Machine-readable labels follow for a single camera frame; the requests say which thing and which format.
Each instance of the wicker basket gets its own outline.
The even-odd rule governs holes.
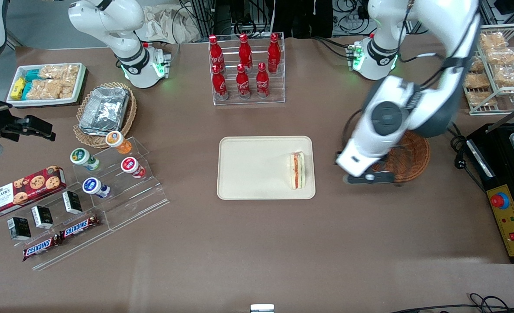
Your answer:
[[[403,183],[421,175],[429,161],[429,141],[412,131],[406,131],[398,145],[388,152],[386,161],[374,164],[372,169],[392,172],[394,182]]]
[[[127,105],[126,115],[124,117],[125,121],[122,125],[122,130],[120,131],[122,135],[126,137],[126,134],[128,133],[131,125],[133,124],[133,120],[135,119],[135,113],[137,112],[137,100],[135,100],[133,91],[131,91],[131,89],[123,83],[103,83],[98,87],[124,88],[129,91],[129,102]],[[91,93],[92,91],[83,99],[81,106],[77,111],[77,121],[81,120],[81,117],[85,111],[85,106],[89,102]],[[108,148],[108,145],[106,144],[106,138],[104,136],[87,135],[80,130],[80,126],[78,124],[73,127],[73,132],[75,133],[77,140],[83,144],[98,149]]]

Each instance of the yellow package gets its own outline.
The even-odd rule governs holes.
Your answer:
[[[10,93],[10,97],[13,100],[21,100],[21,95],[23,95],[23,89],[25,88],[25,84],[27,82],[23,77],[19,77],[15,82],[14,87],[12,88],[12,92]]]

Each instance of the aluminum foil container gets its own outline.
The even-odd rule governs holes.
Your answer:
[[[80,129],[88,135],[106,136],[122,130],[129,91],[123,88],[98,87],[90,95],[80,120]]]

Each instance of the coca-cola bottle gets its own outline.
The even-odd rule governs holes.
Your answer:
[[[243,64],[237,65],[237,91],[241,99],[249,99],[251,97],[251,91],[249,90],[249,77],[245,73],[245,66]]]
[[[241,34],[239,41],[239,61],[249,72],[253,68],[253,52],[251,52],[251,47],[249,47],[249,43],[247,43],[247,34]]]
[[[217,100],[224,101],[228,99],[228,89],[225,86],[225,79],[220,73],[220,67],[218,65],[212,66],[212,86],[215,88]]]
[[[276,73],[280,64],[280,45],[278,44],[278,33],[270,34],[269,45],[269,72]]]
[[[209,36],[209,42],[211,43],[211,48],[210,48],[209,53],[211,54],[212,65],[218,65],[219,69],[220,69],[220,73],[224,73],[225,72],[224,54],[222,53],[222,48],[219,46],[216,36],[211,34],[211,36]]]
[[[264,99],[269,95],[269,74],[266,72],[265,62],[261,62],[259,63],[259,73],[257,73],[257,96]]]

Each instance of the table surface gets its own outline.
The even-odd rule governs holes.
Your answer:
[[[429,35],[402,47],[406,57],[431,51],[443,49]],[[107,48],[17,52],[19,65],[84,63],[88,90],[127,83]],[[274,303],[278,312],[382,312],[467,303],[471,292],[514,306],[514,265],[485,194],[453,166],[449,135],[429,139],[430,164],[417,179],[349,186],[335,151],[373,82],[343,59],[290,38],[287,101],[259,109],[213,106],[205,44],[182,46],[174,62],[170,79],[133,89],[130,132],[151,151],[170,204],[42,272],[20,261],[0,226],[0,312],[247,312],[251,303]],[[420,83],[437,67],[425,58],[398,64],[394,74]],[[46,119],[57,137],[3,141],[0,186],[50,164],[70,166],[70,151],[81,146],[72,132],[76,110],[14,111]],[[470,133],[496,120],[470,117],[464,102],[457,124]],[[311,138],[316,196],[220,200],[220,140],[271,135]]]

